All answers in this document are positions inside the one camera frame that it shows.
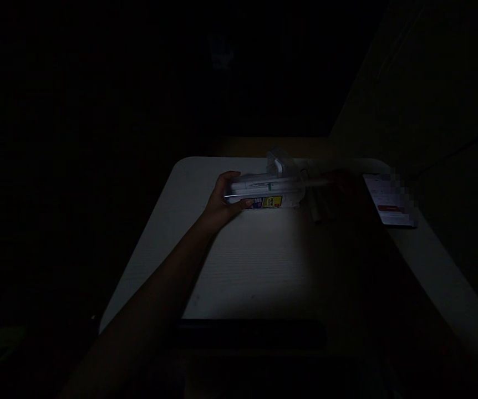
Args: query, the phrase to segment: hand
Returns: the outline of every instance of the hand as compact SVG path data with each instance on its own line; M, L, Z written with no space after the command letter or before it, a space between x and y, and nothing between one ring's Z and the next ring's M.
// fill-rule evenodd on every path
M224 200L224 190L228 179L239 176L240 172L225 172L221 174L215 188L207 201L206 209L199 217L199 224L207 228L211 233L218 232L226 223L228 223L235 215L243 209L252 205L251 199L242 199L232 205Z
M324 173L323 177L332 182L328 186L327 195L333 199L338 216L359 224L377 221L375 205L360 176L346 169L337 169Z

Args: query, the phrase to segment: plastic container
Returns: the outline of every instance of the plastic container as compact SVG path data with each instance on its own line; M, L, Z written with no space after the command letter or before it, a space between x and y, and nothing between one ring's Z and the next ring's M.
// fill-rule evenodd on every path
M267 173L239 176L230 181L224 195L228 203L251 199L249 209L298 207L306 187L298 166L285 151L267 152Z

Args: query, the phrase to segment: yellow label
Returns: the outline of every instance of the yellow label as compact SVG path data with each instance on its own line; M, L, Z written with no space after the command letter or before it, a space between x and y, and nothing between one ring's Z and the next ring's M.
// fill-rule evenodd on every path
M276 208L281 206L282 204L282 197L265 197L263 199L263 205L261 206L262 208Z

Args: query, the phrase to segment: white table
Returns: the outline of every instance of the white table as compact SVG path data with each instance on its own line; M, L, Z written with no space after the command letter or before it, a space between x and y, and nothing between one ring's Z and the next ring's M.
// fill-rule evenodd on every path
M297 160L304 165L307 160ZM374 159L315 160L320 171L389 173ZM170 253L203 211L217 176L263 173L265 158L189 157L179 161L147 222L100 322L100 332ZM478 297L420 214L417 229L390 234L440 314L478 354ZM215 238L187 304L185 319L311 318L322 321L335 353L363 344L353 268L306 207L242 212Z

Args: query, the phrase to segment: smartphone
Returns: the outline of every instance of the smartphone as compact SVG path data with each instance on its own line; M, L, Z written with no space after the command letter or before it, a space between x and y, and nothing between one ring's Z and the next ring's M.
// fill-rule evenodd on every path
M363 178L382 223L392 227L418 226L415 201L397 175L365 173Z

